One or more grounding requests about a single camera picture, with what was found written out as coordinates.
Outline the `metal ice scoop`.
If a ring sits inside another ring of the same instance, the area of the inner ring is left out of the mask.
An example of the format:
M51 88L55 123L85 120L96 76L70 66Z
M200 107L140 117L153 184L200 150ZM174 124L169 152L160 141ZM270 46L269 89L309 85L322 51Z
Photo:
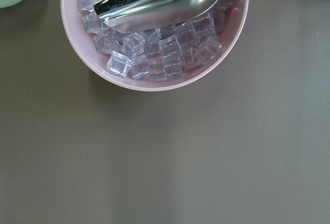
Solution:
M131 33L193 19L218 0L95 0L94 11L110 28Z

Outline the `pink bowl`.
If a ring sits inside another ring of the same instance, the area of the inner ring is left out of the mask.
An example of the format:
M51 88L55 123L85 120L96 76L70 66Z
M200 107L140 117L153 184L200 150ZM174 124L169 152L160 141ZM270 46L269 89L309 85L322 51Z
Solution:
M204 77L218 66L237 42L244 27L249 0L234 0L226 11L226 25L220 33L220 43L223 47L219 55L207 65L183 71L181 79L172 81L151 82L147 78L133 80L129 77L119 77L107 72L107 55L99 54L93 45L91 35L85 32L78 8L78 0L61 0L61 16L67 37L77 55L95 74L120 87L145 92L173 90L191 84Z

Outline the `clear ice cube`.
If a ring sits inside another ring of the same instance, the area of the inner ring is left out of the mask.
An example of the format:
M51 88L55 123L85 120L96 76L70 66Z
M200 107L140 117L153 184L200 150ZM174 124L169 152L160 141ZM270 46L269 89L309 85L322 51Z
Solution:
M80 10L93 10L93 0L78 0L78 7Z
M151 82L161 82L167 79L164 59L161 56L148 58L149 76Z
M194 52L194 59L198 64L207 64L214 60L222 49L222 44L212 36L203 37Z
M83 15L82 23L86 33L99 33L103 30L103 23L96 13Z
M209 12L191 19L189 25L197 38L213 36L216 34L214 20Z
M133 79L139 79L149 74L149 64L145 54L135 57L130 62L130 72Z
M124 78L127 76L129 70L129 57L120 52L112 51L107 62L107 72Z
M162 39L158 42L160 53L164 58L167 57L180 57L183 55L182 47L177 39L176 35L171 35L166 39Z
M139 33L130 33L123 38L123 50L129 58L135 58L144 52L146 40Z

